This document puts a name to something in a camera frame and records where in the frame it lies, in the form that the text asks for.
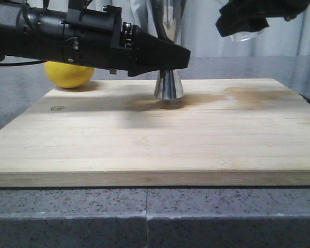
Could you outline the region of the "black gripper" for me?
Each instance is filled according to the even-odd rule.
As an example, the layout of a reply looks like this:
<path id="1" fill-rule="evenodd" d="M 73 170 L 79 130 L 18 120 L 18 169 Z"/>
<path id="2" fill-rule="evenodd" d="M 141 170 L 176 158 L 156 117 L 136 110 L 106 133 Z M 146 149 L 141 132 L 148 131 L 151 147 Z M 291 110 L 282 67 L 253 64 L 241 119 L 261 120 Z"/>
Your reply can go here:
<path id="1" fill-rule="evenodd" d="M 269 27 L 266 18 L 283 17 L 294 19 L 305 11 L 310 1 L 229 1 L 223 6 L 216 22 L 222 37 L 240 32 L 259 32 Z"/>
<path id="2" fill-rule="evenodd" d="M 173 43 L 174 1 L 151 1 L 151 11 L 158 38 L 134 25 L 132 48 L 124 46 L 122 8 L 107 5 L 106 11 L 60 11 L 59 38 L 73 40 L 59 49 L 59 62 L 124 70 L 130 77 L 187 68 L 191 51 Z"/>

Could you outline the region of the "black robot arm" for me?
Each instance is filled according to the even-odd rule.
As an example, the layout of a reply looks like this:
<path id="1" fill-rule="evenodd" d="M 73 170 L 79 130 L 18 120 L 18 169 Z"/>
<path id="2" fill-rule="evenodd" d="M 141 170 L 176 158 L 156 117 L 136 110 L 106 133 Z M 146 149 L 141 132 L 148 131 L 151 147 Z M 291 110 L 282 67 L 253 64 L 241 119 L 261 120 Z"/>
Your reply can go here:
<path id="1" fill-rule="evenodd" d="M 137 76 L 157 70 L 183 69 L 190 51 L 125 23 L 120 7 L 87 8 L 70 1 L 66 12 L 26 1 L 0 1 L 0 61 L 6 56 L 124 70 Z"/>

